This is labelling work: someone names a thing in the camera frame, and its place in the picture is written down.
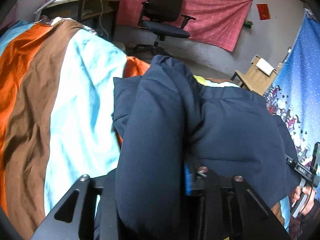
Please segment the person's right hand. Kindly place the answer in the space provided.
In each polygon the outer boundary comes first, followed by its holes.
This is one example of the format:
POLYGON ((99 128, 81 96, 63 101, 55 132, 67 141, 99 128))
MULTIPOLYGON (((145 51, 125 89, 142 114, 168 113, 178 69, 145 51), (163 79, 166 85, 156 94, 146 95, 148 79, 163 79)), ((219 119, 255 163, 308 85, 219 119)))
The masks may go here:
POLYGON ((317 191, 310 186, 304 186, 303 188, 300 188, 299 186, 297 186, 293 192, 291 201, 293 204, 295 204, 300 199, 302 200, 298 204, 298 207, 300 208, 300 210, 296 210, 294 214, 297 215, 301 213, 302 215, 306 216, 312 210, 315 204, 316 193, 317 191))

